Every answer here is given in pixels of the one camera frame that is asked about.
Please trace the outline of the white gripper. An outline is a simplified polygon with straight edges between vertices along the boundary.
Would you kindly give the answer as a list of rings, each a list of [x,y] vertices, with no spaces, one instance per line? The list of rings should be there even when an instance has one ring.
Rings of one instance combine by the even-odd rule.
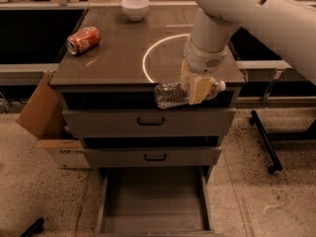
[[[218,52],[207,52],[197,48],[187,37],[184,45],[184,59],[181,67],[181,87],[189,91],[189,104],[201,103],[210,94],[213,80],[211,78],[191,77],[192,73],[207,73],[217,70],[227,54],[228,47]]]

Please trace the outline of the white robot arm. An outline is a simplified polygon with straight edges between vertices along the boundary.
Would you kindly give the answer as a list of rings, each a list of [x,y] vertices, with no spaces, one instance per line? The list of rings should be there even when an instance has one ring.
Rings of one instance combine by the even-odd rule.
[[[194,74],[217,70],[231,36],[247,30],[316,84],[316,9],[294,0],[195,0],[184,57]]]

